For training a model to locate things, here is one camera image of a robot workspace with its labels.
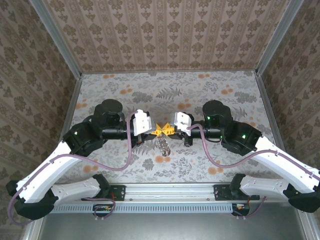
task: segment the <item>wallpaper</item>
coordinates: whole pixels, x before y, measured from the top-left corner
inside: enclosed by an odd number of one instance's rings
[[[251,124],[273,141],[253,71],[88,74],[82,75],[82,81],[72,125],[92,115],[95,106],[108,98],[122,103],[125,116],[135,109],[149,111],[162,127],[174,112],[190,113],[195,120],[203,120],[203,104],[219,100],[230,107],[235,120]],[[132,162],[124,171],[106,171],[83,161],[60,182],[80,181],[96,173],[104,174],[112,183],[229,182],[235,173],[276,176],[253,160],[235,168],[216,168],[207,159],[199,139],[194,139],[192,147],[185,147],[181,140],[167,138],[171,150],[168,157],[162,157],[157,142],[154,139],[133,148]],[[220,144],[207,142],[207,145],[218,163],[227,165],[242,159]],[[125,140],[110,140],[89,156],[114,168],[122,167],[127,157]]]
[[[262,78],[286,151],[320,169],[318,0],[304,1]]]
[[[84,73],[254,69],[288,0],[44,0]]]
[[[56,147],[75,78],[28,1],[0,0],[0,239],[20,227],[7,217],[5,184],[33,171]]]

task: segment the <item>yellow object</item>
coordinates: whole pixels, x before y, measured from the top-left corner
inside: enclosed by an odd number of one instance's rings
[[[156,130],[151,132],[151,134],[159,136],[160,134],[165,134],[166,136],[168,135],[173,135],[175,134],[175,128],[173,126],[170,126],[170,124],[167,122],[163,128],[161,128],[157,123],[156,125]]]

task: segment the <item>patterned wallpaper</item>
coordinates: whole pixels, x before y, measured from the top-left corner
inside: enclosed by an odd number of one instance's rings
[[[289,0],[44,0],[82,71],[254,69]]]
[[[75,78],[27,0],[0,0],[0,239],[19,237],[5,184],[56,147]]]
[[[320,169],[320,2],[305,1],[262,78],[286,150]]]

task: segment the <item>purple tube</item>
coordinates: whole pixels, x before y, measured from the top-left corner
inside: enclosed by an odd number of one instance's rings
[[[238,161],[236,163],[233,163],[233,164],[230,164],[230,165],[221,165],[221,164],[215,162],[215,160],[213,160],[213,158],[210,156],[210,153],[209,153],[207,145],[206,145],[205,133],[204,133],[204,130],[203,130],[202,126],[199,123],[197,123],[197,124],[194,124],[192,126],[189,126],[187,129],[191,130],[191,129],[194,129],[194,128],[199,128],[199,130],[200,130],[200,136],[201,136],[201,141],[202,141],[202,145],[203,145],[203,148],[204,148],[205,155],[208,157],[209,161],[213,165],[218,167],[218,168],[222,168],[222,169],[233,168],[233,167],[236,167],[236,166],[244,163],[245,161],[251,159],[252,157],[254,157],[256,155],[264,154],[264,153],[272,153],[272,154],[277,154],[280,157],[283,157],[284,159],[288,160],[290,163],[292,163],[293,165],[295,165],[299,169],[303,170],[306,174],[309,174],[311,177],[313,177],[313,178],[317,179],[318,181],[320,181],[320,177],[315,176],[311,171],[309,171],[308,169],[304,168],[299,163],[297,163],[294,160],[292,160],[290,157],[288,157],[288,156],[286,156],[286,155],[284,155],[284,154],[282,154],[280,152],[277,152],[277,151],[274,151],[274,150],[270,150],[270,149],[269,150],[256,151],[256,152],[246,156],[245,158],[241,159],[240,161]]]

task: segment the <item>metal frame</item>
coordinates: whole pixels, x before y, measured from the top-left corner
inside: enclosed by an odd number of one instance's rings
[[[112,203],[103,203],[109,207]],[[50,214],[93,214],[97,203],[68,203],[55,207]],[[232,203],[135,203],[117,202],[112,214],[231,214]],[[100,208],[96,213],[106,213]]]
[[[41,218],[29,223],[25,227],[24,235],[21,240],[38,240],[43,222],[44,218]]]
[[[43,22],[46,30],[50,34],[55,45],[59,49],[59,52],[63,56],[66,64],[73,73],[75,79],[78,81],[81,77],[81,68],[79,67],[77,61],[75,60],[70,48],[63,38],[63,34],[59,31],[53,17],[51,16],[49,10],[47,9],[45,3],[42,0],[30,0],[34,10],[39,15],[41,21]]]
[[[274,112],[271,107],[271,103],[268,98],[268,94],[267,94],[263,79],[262,79],[261,75],[257,72],[254,73],[254,76],[255,76],[255,80],[258,85],[259,91],[260,91],[260,95],[262,98],[262,102],[264,105],[266,116],[267,116],[269,123],[270,123],[270,127],[271,127],[271,131],[272,131],[272,134],[274,137],[275,145],[277,145],[278,148],[285,151],[285,145],[284,145],[284,142],[282,141],[281,134],[280,134],[280,131],[279,131],[279,128],[277,125],[277,121],[276,121]]]
[[[257,72],[261,75],[276,52],[276,49],[281,43],[303,2],[304,0],[292,0],[286,7],[279,24],[275,28],[274,33],[256,66]]]
[[[306,239],[319,240],[320,231],[317,225],[317,220],[313,215],[313,213],[307,213],[307,212],[298,210],[298,216],[300,218]]]
[[[69,108],[68,108],[68,111],[66,112],[65,120],[63,123],[60,137],[59,137],[59,142],[62,140],[63,136],[66,134],[66,132],[69,131],[71,127],[72,118],[74,116],[78,97],[80,95],[81,85],[82,85],[82,79],[79,79],[75,82],[72,97],[69,103]]]

